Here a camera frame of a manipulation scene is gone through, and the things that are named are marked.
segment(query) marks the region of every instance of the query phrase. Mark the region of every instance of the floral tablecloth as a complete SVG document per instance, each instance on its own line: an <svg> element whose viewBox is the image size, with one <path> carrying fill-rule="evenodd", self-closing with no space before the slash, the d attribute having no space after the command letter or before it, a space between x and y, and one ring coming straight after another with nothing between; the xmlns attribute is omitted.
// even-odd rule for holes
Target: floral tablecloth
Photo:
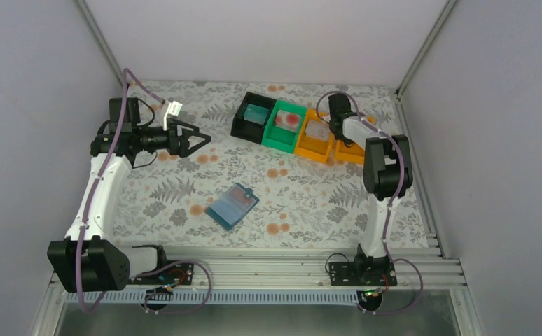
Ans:
<svg viewBox="0 0 542 336"><path fill-rule="evenodd" d="M388 89L262 83L144 84L161 97L181 102L179 118L197 125L212 140L190 157L160 151L151 166L132 170L116 216L113 238L117 244L272 248L357 245L372 211L361 165L332 158L319 164L231 137L230 128L246 91L313 106L325 92L344 90L356 98L365 114L375 117L379 127L397 134L401 131ZM129 96L160 108L136 85L131 85ZM328 110L327 101L321 110ZM151 117L147 108L141 108L141 117ZM135 165L152 158L142 153ZM252 188L260 202L232 231L226 231L204 210L236 182ZM412 190L395 215L390 241L392 247L428 246Z"/></svg>

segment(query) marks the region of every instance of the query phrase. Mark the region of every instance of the purple cable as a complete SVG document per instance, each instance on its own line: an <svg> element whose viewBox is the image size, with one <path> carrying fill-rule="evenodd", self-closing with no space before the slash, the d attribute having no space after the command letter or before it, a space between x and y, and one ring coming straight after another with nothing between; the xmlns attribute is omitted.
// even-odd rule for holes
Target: purple cable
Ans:
<svg viewBox="0 0 542 336"><path fill-rule="evenodd" d="M382 229L382 246L384 247L384 250L387 252L387 256L389 257L389 259L393 263L397 263L399 261L402 261L404 263L409 264L409 266L411 266L415 270L415 272L417 273L417 276L419 277L419 293L417 294L417 297L415 298L415 300L413 302L411 302L407 307L397 309L395 311L373 311L372 315L388 316L388 315L400 314L400 313L406 312L407 310L415 307L419 303L419 301L422 299L422 296L424 294L424 278L422 277L422 273L419 271L419 269L417 269L417 266L415 266L415 264L413 264L413 262L410 262L408 259L405 259L405 258L393 259L393 256L391 255L391 251L389 250L389 247L387 246L387 232L388 232L389 222L391 220L391 212L392 212L391 207L393 206L393 202L397 198L397 195L399 195L399 193L401 192L401 189L403 189L403 182L405 180L405 165L404 165L404 161L403 161L403 153L401 152L401 149L399 148L399 145L396 143L395 139L393 139L392 136L390 136L387 133L383 132L381 129L378 129L376 126L372 125L372 123L369 122L368 119L364 118L365 116L362 113L360 113L360 109L358 108L358 103L356 102L355 98L353 98L353 96L351 96L347 92L330 91L330 92L327 92L326 94L323 94L321 96L321 98L319 99L319 101L317 102L317 116L319 118L320 118L319 105L321 103L321 100L324 97L326 97L328 95L331 95L333 93L341 93L343 95L346 95L347 98L349 98L349 100L351 100L352 103L354 103L354 107L356 109L356 114L358 115L358 119L360 120L362 125L366 126L372 132L378 133L378 134L384 136L385 138L387 138L391 142L391 144L393 145L393 148L395 148L395 151L397 152L397 158L398 158L398 161L399 161L399 183L397 185L397 189L395 190L395 193L393 194L393 196L387 202L387 217L386 217L386 220L384 222L384 228ZM359 304L357 305L357 307L364 314L366 313L366 310L364 308L362 308Z"/></svg>
<svg viewBox="0 0 542 336"><path fill-rule="evenodd" d="M200 310L201 308L203 308L205 306L205 304L207 303L207 301L209 301L209 298L211 297L211 290L213 288L213 283L211 282L211 275L209 275L209 272L207 271L207 269L203 265L201 265L200 263L198 263L196 261L193 261L193 260L179 260L179 261L171 262L170 264L165 265L164 267L162 267L160 269L157 269L155 271L141 273L140 275L138 275L138 277L149 277L150 275L156 275L156 274L162 273L165 270L169 269L170 267L174 267L174 266L176 266L178 264L193 264L193 265L198 266L201 270L203 270L203 272L205 273L205 276L207 277L207 294L205 295L205 299L200 304L194 306L193 308L187 309L187 310L181 310L181 311L156 311L156 310L153 310L153 309L149 309L147 307L147 302L151 298L153 298L155 296L158 296L158 295L161 295L162 293L151 293L151 294L149 294L149 295L147 295L145 297L145 301L144 301L144 304L143 304L143 308L145 309L146 312L152 312L154 314L164 314L164 315L192 314L192 313Z"/></svg>
<svg viewBox="0 0 542 336"><path fill-rule="evenodd" d="M141 89L143 89L148 95L152 96L155 100L159 102L163 102L163 99L157 96L155 93L151 92L147 89L138 79L135 77L135 75L127 68L123 69L123 78L127 78L127 75L131 76L135 83L139 85ZM83 288L81 285L81 250L83 248L83 238L85 236L85 230L88 228L88 214L90 213L90 207L92 205L92 200L94 198L94 194L96 193L96 189L98 187L98 183L102 179L102 174L108 167L108 162L110 161L110 157L112 156L112 153L114 152L114 148L116 147L116 144L118 143L118 138L120 136L120 131L123 128L123 118L125 116L125 107L127 106L127 86L123 85L123 101L120 104L120 114L118 115L118 123L116 125L116 131L114 132L114 138L112 139L112 143L110 145L110 148L108 149L108 154L106 154L106 159L104 159L102 166L100 167L98 171L98 177L94 180L94 183L92 184L92 187L90 188L90 191L88 192L88 198L85 201L85 204L83 206L83 216L81 218L81 221L85 224L84 226L81 226L79 229L79 238L77 240L77 249L75 251L75 287L77 290L77 300L79 301L79 306L81 308L81 311L85 314L91 314L95 311L95 309L98 307L98 304L100 303L100 300L104 297L104 294L106 292L102 292L96 302L93 304L91 308L87 308L85 306L85 300L83 299Z"/></svg>

